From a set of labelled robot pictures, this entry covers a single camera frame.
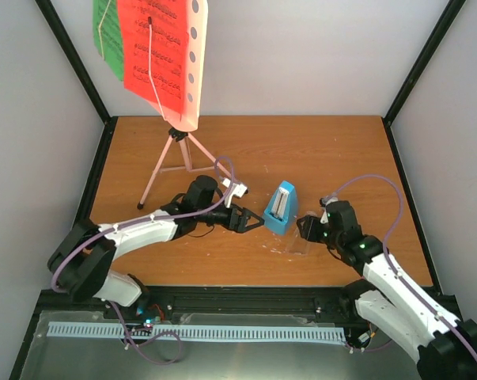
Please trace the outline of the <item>clear plastic metronome cover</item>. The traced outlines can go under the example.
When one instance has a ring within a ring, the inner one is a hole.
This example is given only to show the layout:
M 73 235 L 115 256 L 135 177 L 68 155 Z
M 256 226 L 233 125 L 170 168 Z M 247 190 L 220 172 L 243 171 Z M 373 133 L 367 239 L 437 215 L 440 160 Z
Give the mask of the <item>clear plastic metronome cover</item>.
M 307 256 L 311 248 L 311 243 L 306 241 L 298 230 L 295 230 L 288 240 L 286 253 L 297 256 Z

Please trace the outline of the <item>blue metronome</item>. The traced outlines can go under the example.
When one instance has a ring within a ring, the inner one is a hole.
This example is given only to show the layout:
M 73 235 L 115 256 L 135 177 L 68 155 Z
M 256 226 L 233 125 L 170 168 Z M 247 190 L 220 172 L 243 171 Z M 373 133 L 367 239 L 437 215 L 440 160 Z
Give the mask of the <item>blue metronome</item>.
M 296 220 L 298 206 L 296 188 L 284 180 L 263 212 L 265 227 L 274 234 L 285 235 Z

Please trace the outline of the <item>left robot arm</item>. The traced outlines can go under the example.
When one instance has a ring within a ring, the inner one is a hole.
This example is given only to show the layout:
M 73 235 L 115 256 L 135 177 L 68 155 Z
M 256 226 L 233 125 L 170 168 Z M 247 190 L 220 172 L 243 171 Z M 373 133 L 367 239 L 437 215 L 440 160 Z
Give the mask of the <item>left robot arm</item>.
M 147 216 L 100 225 L 82 219 L 47 262 L 51 287 L 74 302 L 98 298 L 120 305 L 132 318 L 144 317 L 150 308 L 147 290 L 135 276 L 113 271 L 112 263 L 148 245 L 188 236 L 200 223 L 238 234 L 262 226 L 261 217 L 233 203 L 247 193 L 241 182 L 199 175 L 186 192 Z

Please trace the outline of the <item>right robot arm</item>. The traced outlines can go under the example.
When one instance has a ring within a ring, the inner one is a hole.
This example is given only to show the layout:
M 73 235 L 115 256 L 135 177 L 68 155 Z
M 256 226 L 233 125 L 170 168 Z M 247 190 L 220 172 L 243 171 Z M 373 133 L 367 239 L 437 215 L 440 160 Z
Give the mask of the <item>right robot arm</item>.
M 297 220 L 303 239 L 326 245 L 361 278 L 346 287 L 349 317 L 375 325 L 406 352 L 423 379 L 477 379 L 477 324 L 424 291 L 381 240 L 364 234 L 349 202 L 331 199 L 321 217 Z

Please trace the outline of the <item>pink music stand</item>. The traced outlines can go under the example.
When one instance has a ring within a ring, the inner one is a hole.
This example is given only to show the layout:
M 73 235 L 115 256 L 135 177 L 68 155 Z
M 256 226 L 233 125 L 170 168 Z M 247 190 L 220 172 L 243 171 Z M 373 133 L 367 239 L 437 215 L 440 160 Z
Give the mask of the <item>pink music stand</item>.
M 157 107 L 161 111 L 161 115 L 167 121 L 171 128 L 168 132 L 168 138 L 162 149 L 161 155 L 153 169 L 150 179 L 146 185 L 142 197 L 140 198 L 137 208 L 143 209 L 147 196 L 149 195 L 152 184 L 156 176 L 161 172 L 173 171 L 174 168 L 162 168 L 163 161 L 172 143 L 179 143 L 181 154 L 184 160 L 182 166 L 177 169 L 186 169 L 189 173 L 195 173 L 196 168 L 192 165 L 191 153 L 188 143 L 193 143 L 206 157 L 208 157 L 214 168 L 219 168 L 223 174 L 219 176 L 219 180 L 227 177 L 231 183 L 238 182 L 233 180 L 232 174 L 224 165 L 217 162 L 214 155 L 193 135 L 198 129 L 200 115 L 200 101 L 203 86 L 203 66 L 206 49 L 206 32 L 208 22 L 208 2 L 207 1 L 185 1 L 186 20 L 188 42 L 187 49 L 182 55 L 182 68 L 185 71 L 185 79 L 183 80 L 184 90 L 181 91 L 184 107 L 180 114 L 171 109 L 164 109 L 162 103 L 158 103 Z

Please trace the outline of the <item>red sheet music page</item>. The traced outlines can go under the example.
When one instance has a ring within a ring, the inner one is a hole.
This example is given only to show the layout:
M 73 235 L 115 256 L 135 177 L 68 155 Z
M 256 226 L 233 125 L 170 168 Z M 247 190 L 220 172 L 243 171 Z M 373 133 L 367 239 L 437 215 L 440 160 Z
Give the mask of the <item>red sheet music page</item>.
M 118 1 L 125 89 L 176 125 L 184 112 L 187 53 L 185 1 Z

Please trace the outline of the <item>green sheet music page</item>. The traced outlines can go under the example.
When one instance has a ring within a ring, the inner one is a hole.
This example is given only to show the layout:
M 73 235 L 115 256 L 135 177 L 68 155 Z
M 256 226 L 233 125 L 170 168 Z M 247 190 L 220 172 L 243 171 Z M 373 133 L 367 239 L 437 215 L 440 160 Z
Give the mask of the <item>green sheet music page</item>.
M 112 73 L 123 81 L 123 38 L 119 25 L 117 1 L 93 1 L 93 40 L 99 56 Z

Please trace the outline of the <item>black aluminium frame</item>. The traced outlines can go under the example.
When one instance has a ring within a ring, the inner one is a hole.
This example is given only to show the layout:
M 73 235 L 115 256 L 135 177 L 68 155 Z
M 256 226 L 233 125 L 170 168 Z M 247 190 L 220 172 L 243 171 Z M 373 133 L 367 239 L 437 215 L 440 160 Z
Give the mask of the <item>black aluminium frame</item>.
M 444 1 L 212 1 L 206 115 L 385 112 L 446 7 Z M 19 214 L 10 268 L 18 324 L 47 286 L 41 261 L 70 224 L 103 123 L 39 7 L 19 3 L 28 55 L 11 135 Z

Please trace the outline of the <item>metal base plate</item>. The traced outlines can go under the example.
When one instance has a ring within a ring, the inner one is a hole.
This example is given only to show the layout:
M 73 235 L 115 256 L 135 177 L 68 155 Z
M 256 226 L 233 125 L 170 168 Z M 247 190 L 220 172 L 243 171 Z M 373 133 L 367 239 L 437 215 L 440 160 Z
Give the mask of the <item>metal base plate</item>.
M 311 343 L 188 342 L 173 331 L 134 339 L 47 337 L 48 323 L 119 323 L 101 313 L 40 315 L 21 379 L 416 379 L 411 358 L 385 335 L 367 351 Z M 181 325 L 334 327 L 298 317 L 192 314 Z

